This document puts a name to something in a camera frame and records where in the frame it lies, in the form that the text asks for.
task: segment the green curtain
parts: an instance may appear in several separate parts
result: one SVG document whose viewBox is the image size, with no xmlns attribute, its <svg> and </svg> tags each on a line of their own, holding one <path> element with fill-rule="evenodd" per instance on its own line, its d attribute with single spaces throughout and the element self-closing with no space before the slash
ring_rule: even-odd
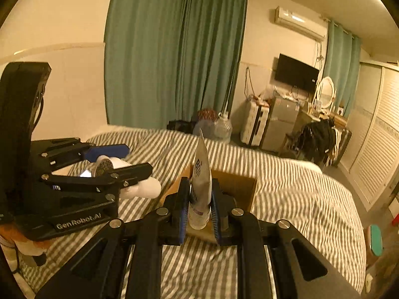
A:
<svg viewBox="0 0 399 299">
<path fill-rule="evenodd" d="M 201 108 L 220 111 L 237 77 L 246 5 L 111 0 L 104 36 L 108 122 L 165 128 Z"/>
<path fill-rule="evenodd" d="M 323 77 L 331 77 L 336 88 L 336 108 L 344 105 L 344 116 L 349 116 L 359 75 L 359 37 L 346 33 L 332 20 L 328 27 L 328 47 Z"/>
<path fill-rule="evenodd" d="M 185 0 L 178 69 L 177 115 L 191 120 L 199 109 L 220 112 L 234 92 L 247 0 Z"/>
<path fill-rule="evenodd" d="M 108 122 L 165 128 L 175 114 L 184 0 L 111 0 L 105 27 Z"/>
</svg>

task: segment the wall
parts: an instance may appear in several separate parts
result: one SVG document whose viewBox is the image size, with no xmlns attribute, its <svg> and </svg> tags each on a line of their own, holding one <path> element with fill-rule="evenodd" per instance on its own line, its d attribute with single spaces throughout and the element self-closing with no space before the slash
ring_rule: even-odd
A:
<svg viewBox="0 0 399 299">
<path fill-rule="evenodd" d="M 62 43 L 100 43 L 109 0 L 19 0 L 0 28 L 0 58 Z"/>
<path fill-rule="evenodd" d="M 376 54 L 372 56 L 372 60 L 386 63 L 386 62 L 397 62 L 398 58 L 389 55 Z"/>
<path fill-rule="evenodd" d="M 0 76 L 12 61 L 48 62 L 51 67 L 33 140 L 79 137 L 85 141 L 107 125 L 104 47 L 105 43 L 53 45 L 0 59 Z"/>
<path fill-rule="evenodd" d="M 237 85 L 231 108 L 233 132 L 239 132 L 244 120 L 245 111 L 245 69 L 248 66 L 255 94 L 264 93 L 265 97 L 272 94 L 274 85 L 281 92 L 290 91 L 291 87 L 274 81 L 274 71 L 280 53 L 298 59 L 314 66 L 317 57 L 315 40 L 296 31 L 281 27 L 274 23 L 275 10 L 278 6 L 296 12 L 303 17 L 321 25 L 328 26 L 316 12 L 290 0 L 248 0 L 247 18 L 241 62 L 239 66 Z M 327 40 L 322 42 L 322 54 L 326 57 Z M 305 99 L 307 93 L 299 93 Z"/>
<path fill-rule="evenodd" d="M 363 48 L 360 49 L 360 61 L 368 61 L 370 60 L 370 54 L 367 53 Z"/>
</svg>

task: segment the white suitcase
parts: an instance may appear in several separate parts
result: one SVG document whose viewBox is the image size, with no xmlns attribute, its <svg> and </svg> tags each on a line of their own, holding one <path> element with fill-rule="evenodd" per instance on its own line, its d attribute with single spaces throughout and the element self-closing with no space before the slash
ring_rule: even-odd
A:
<svg viewBox="0 0 399 299">
<path fill-rule="evenodd" d="M 259 146 L 266 127 L 269 107 L 247 101 L 246 117 L 241 129 L 241 141 L 250 146 Z"/>
</svg>

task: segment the television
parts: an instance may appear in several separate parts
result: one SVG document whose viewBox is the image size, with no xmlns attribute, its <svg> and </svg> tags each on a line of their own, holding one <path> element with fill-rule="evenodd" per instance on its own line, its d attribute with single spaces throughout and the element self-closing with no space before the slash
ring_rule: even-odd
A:
<svg viewBox="0 0 399 299">
<path fill-rule="evenodd" d="M 280 54 L 275 80 L 314 93 L 319 70 L 292 57 Z"/>
</svg>

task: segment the mini fridge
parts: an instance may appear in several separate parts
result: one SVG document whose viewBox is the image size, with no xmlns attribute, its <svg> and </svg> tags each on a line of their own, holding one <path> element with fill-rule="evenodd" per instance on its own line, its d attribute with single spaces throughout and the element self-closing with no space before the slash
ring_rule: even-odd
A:
<svg viewBox="0 0 399 299">
<path fill-rule="evenodd" d="M 285 134 L 293 131 L 299 112 L 296 101 L 276 97 L 269 112 L 261 148 L 270 152 L 278 152 L 283 144 Z"/>
</svg>

